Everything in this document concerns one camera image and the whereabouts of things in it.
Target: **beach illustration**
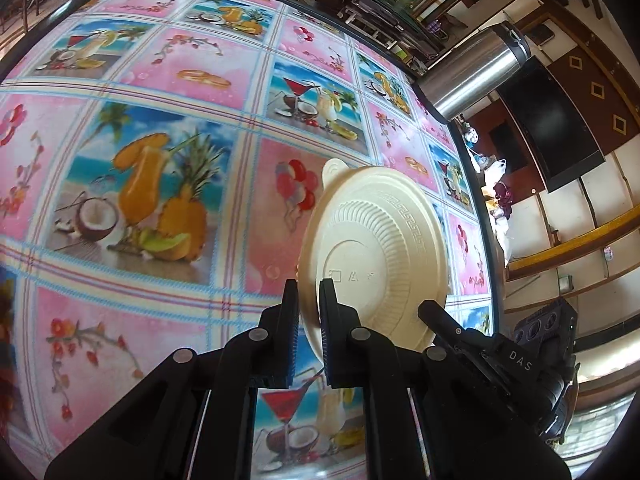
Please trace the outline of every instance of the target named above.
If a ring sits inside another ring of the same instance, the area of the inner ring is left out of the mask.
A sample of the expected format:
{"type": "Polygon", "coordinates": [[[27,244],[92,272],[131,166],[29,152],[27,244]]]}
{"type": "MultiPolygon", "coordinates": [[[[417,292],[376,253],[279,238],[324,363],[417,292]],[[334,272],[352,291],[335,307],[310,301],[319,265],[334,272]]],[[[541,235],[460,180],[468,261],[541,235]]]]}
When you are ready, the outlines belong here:
{"type": "Polygon", "coordinates": [[[457,314],[458,322],[463,328],[475,328],[485,335],[493,335],[491,311],[489,305],[462,310],[457,314]]]}
{"type": "Polygon", "coordinates": [[[276,60],[266,115],[365,155],[369,153],[354,92],[300,64],[276,60]]]}
{"type": "Polygon", "coordinates": [[[431,201],[431,205],[433,205],[433,210],[436,212],[436,216],[438,217],[438,222],[440,223],[440,229],[442,231],[442,240],[444,241],[444,251],[447,259],[447,295],[454,294],[453,288],[453,280],[452,280],[452,266],[453,261],[451,261],[451,254],[449,253],[449,239],[447,238],[447,227],[444,219],[444,209],[442,204],[438,202],[431,201]]]}
{"type": "Polygon", "coordinates": [[[356,62],[367,93],[390,103],[408,117],[412,116],[406,92],[396,76],[359,52],[356,52],[356,62]]]}
{"type": "Polygon", "coordinates": [[[60,38],[30,75],[101,79],[152,27],[126,20],[87,20],[60,38]]]}
{"type": "Polygon", "coordinates": [[[367,103],[367,110],[383,164],[437,193],[438,183],[420,131],[375,103],[367,103]]]}
{"type": "Polygon", "coordinates": [[[84,132],[50,250],[158,278],[208,283],[236,132],[106,102],[84,132]]]}
{"type": "Polygon", "coordinates": [[[15,285],[17,276],[0,267],[0,438],[11,444],[9,425],[31,434],[24,413],[15,348],[15,285]]]}
{"type": "Polygon", "coordinates": [[[356,40],[353,40],[353,39],[351,41],[353,41],[353,43],[355,44],[356,48],[359,51],[361,51],[361,53],[363,53],[366,57],[368,57],[369,59],[373,60],[378,65],[386,68],[393,75],[397,75],[398,74],[398,67],[395,66],[393,63],[391,63],[388,59],[385,59],[384,57],[380,56],[380,54],[378,54],[376,51],[374,51],[373,49],[369,48],[367,45],[365,45],[363,43],[360,43],[359,41],[356,41],[356,40]]]}
{"type": "Polygon", "coordinates": [[[240,38],[264,41],[274,12],[235,0],[200,0],[180,20],[240,38]]]}
{"type": "Polygon", "coordinates": [[[473,212],[469,187],[462,171],[460,161],[453,155],[443,150],[439,145],[428,142],[434,170],[442,180],[442,189],[445,197],[454,204],[473,212]]]}
{"type": "Polygon", "coordinates": [[[169,28],[120,82],[242,109],[259,52],[212,33],[169,28]]]}

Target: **wooden wall panel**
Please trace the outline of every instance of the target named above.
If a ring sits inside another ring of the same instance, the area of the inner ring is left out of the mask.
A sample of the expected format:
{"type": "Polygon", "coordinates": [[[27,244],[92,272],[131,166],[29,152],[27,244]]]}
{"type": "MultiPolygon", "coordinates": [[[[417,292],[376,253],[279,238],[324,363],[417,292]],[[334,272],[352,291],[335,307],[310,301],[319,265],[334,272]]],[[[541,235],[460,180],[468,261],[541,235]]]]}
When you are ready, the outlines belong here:
{"type": "Polygon", "coordinates": [[[616,88],[580,46],[564,54],[547,69],[574,102],[605,155],[640,132],[638,124],[616,88]],[[591,93],[592,83],[594,93],[602,97],[591,93]],[[626,121],[626,134],[613,129],[614,114],[626,121]]]}

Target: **coconut illustration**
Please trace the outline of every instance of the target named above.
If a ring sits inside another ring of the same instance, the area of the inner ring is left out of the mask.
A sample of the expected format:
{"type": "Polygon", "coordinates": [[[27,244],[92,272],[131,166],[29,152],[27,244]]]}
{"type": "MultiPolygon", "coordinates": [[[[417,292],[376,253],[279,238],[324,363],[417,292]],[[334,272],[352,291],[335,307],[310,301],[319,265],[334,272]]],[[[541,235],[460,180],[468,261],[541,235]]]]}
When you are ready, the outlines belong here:
{"type": "MultiPolygon", "coordinates": [[[[316,445],[320,436],[315,426],[300,426],[289,429],[289,449],[295,454],[306,454],[316,445]]],[[[267,435],[267,448],[276,454],[285,452],[284,428],[270,431],[267,435]]]]}
{"type": "Polygon", "coordinates": [[[289,433],[289,448],[292,452],[304,455],[316,445],[320,432],[314,426],[302,426],[289,433]]]}
{"type": "Polygon", "coordinates": [[[97,242],[108,236],[118,223],[118,210],[106,198],[89,198],[76,212],[76,227],[85,240],[97,242]]]}

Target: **pineapple illustration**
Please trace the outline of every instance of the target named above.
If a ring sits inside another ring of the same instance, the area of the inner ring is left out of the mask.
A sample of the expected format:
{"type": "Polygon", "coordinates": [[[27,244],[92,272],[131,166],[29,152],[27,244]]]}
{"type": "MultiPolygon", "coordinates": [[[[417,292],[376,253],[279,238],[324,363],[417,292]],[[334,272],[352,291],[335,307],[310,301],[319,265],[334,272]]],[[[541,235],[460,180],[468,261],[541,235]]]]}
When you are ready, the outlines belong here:
{"type": "Polygon", "coordinates": [[[224,149],[217,149],[210,136],[203,140],[196,129],[186,140],[188,146],[174,155],[176,172],[181,182],[178,193],[166,201],[158,218],[158,232],[165,236],[181,233],[191,235],[191,244],[184,257],[192,262],[200,257],[207,233],[207,210],[200,201],[204,187],[220,172],[217,163],[224,149]]]}
{"type": "Polygon", "coordinates": [[[259,9],[250,9],[246,12],[246,15],[248,20],[238,23],[234,28],[254,36],[261,34],[264,28],[262,23],[266,19],[265,13],[259,9]]]}

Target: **palm tree illustration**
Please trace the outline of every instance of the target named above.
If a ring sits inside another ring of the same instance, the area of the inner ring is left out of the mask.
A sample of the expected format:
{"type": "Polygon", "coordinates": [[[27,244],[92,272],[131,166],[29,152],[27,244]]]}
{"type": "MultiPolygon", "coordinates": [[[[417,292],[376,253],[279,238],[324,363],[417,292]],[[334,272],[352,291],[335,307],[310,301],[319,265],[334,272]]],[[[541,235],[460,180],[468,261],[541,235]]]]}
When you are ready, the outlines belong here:
{"type": "Polygon", "coordinates": [[[354,112],[358,110],[358,102],[356,101],[356,95],[353,92],[348,92],[346,90],[338,92],[338,99],[340,99],[341,102],[346,104],[354,112]]]}
{"type": "Polygon", "coordinates": [[[129,107],[121,103],[107,103],[98,113],[98,124],[90,136],[82,143],[81,149],[105,128],[110,127],[113,131],[113,143],[117,144],[122,136],[122,127],[127,124],[131,117],[127,114],[129,107]]]}
{"type": "Polygon", "coordinates": [[[140,38],[146,32],[146,30],[146,27],[135,25],[133,27],[121,28],[118,31],[118,34],[120,38],[127,38],[129,41],[134,41],[140,38]]]}
{"type": "Polygon", "coordinates": [[[481,322],[480,322],[480,330],[485,334],[485,335],[489,335],[489,328],[490,328],[490,320],[489,320],[489,313],[488,312],[483,312],[481,315],[481,322]]]}
{"type": "Polygon", "coordinates": [[[369,59],[367,59],[365,56],[363,56],[361,53],[357,53],[358,54],[358,64],[360,63],[364,63],[365,65],[367,65],[370,69],[374,69],[375,70],[375,65],[373,65],[369,59]]]}

